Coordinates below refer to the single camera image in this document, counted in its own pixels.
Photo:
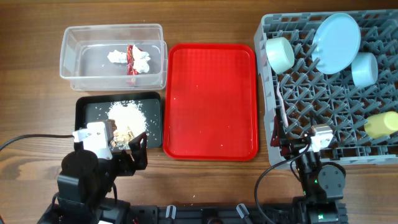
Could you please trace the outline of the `white napkin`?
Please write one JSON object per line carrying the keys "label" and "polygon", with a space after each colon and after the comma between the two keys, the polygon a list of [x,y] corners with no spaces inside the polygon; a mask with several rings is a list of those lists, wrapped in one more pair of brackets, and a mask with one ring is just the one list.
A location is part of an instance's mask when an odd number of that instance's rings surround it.
{"label": "white napkin", "polygon": [[107,58],[111,63],[126,64],[127,75],[147,73],[150,69],[149,53],[142,51],[135,45],[128,45],[127,52],[114,50],[107,55]]}

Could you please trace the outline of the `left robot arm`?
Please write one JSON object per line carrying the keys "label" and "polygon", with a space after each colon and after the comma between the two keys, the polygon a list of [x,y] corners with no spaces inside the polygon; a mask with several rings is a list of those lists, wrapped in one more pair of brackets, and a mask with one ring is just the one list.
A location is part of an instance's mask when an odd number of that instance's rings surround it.
{"label": "left robot arm", "polygon": [[57,179],[58,192],[39,223],[134,223],[131,204],[118,199],[118,176],[132,176],[147,167],[147,134],[129,142],[110,160],[79,149],[62,160]]}

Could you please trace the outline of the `light blue bowl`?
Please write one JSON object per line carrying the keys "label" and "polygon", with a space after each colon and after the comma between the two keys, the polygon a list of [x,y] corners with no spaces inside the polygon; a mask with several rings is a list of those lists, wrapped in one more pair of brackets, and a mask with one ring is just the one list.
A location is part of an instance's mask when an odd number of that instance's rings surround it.
{"label": "light blue bowl", "polygon": [[351,72],[356,87],[366,88],[375,84],[378,78],[378,67],[374,54],[358,52],[351,63]]}

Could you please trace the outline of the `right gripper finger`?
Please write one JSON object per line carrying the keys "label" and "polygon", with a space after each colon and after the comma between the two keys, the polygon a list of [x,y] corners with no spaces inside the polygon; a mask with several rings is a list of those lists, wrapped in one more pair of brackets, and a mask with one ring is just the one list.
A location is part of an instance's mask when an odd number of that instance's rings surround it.
{"label": "right gripper finger", "polygon": [[278,116],[274,117],[274,130],[271,137],[270,146],[281,147],[284,141],[283,122],[279,121]]}
{"label": "right gripper finger", "polygon": [[318,117],[315,113],[312,113],[310,115],[310,124],[312,126],[318,125],[318,124],[323,124],[323,120],[320,117]]}

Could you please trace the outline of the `red snack wrapper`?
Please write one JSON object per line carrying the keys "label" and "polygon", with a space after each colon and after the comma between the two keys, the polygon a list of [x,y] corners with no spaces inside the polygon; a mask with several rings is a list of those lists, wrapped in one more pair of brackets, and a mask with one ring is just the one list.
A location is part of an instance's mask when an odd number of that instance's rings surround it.
{"label": "red snack wrapper", "polygon": [[148,57],[149,54],[145,51],[142,51],[136,45],[128,45],[126,53],[127,75],[135,76],[140,73],[148,72]]}

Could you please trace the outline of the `light blue plate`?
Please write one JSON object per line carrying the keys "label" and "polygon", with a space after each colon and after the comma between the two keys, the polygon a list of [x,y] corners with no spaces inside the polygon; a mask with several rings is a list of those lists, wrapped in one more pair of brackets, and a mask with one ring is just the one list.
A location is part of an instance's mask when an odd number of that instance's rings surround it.
{"label": "light blue plate", "polygon": [[316,45],[312,59],[318,59],[316,69],[324,74],[344,70],[358,53],[361,33],[357,22],[346,13],[336,13],[325,19],[313,38]]}

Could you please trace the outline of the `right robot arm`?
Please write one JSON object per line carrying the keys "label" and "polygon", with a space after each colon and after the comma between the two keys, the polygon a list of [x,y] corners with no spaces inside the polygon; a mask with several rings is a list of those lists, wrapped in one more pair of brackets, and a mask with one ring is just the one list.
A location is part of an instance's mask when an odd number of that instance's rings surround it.
{"label": "right robot arm", "polygon": [[288,139],[280,115],[274,117],[271,146],[295,164],[303,197],[294,197],[290,205],[275,208],[276,223],[348,223],[346,205],[339,203],[345,187],[345,169],[335,162],[322,162],[320,150],[329,146],[333,130],[327,124],[315,124],[302,138]]}

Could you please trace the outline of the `green bowl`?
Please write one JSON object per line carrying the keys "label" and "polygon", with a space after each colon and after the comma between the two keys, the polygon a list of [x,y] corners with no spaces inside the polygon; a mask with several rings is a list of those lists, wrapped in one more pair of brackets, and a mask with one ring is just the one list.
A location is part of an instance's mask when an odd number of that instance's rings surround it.
{"label": "green bowl", "polygon": [[268,39],[266,55],[269,65],[276,74],[281,74],[294,66],[295,56],[290,42],[284,37]]}

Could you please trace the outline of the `white plastic fork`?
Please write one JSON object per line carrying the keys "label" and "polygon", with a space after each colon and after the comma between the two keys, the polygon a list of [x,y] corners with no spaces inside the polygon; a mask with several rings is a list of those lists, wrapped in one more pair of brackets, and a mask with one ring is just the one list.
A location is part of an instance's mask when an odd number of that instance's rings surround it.
{"label": "white plastic fork", "polygon": [[280,101],[280,106],[281,106],[281,111],[282,111],[282,120],[283,120],[283,123],[284,123],[284,127],[288,128],[289,127],[289,122],[288,122],[287,113],[286,113],[286,110],[285,110],[284,99],[283,99],[283,96],[282,96],[282,94],[280,92],[280,82],[277,82],[276,90],[277,90],[277,97],[278,97],[278,99]]}

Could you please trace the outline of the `rice and food scraps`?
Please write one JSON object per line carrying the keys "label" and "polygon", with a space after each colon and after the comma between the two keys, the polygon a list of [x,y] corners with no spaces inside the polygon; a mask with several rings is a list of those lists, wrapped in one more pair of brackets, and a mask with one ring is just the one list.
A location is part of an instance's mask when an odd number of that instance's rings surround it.
{"label": "rice and food scraps", "polygon": [[113,120],[116,126],[111,141],[111,145],[115,149],[129,149],[128,143],[146,132],[148,124],[140,101],[113,102],[107,115],[108,119]]}

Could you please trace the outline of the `yellow plastic cup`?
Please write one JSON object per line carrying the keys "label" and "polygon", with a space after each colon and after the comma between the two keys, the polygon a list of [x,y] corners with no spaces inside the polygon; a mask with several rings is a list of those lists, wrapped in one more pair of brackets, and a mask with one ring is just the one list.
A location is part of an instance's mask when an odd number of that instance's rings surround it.
{"label": "yellow plastic cup", "polygon": [[388,111],[367,118],[364,130],[373,139],[389,136],[397,132],[397,112]]}

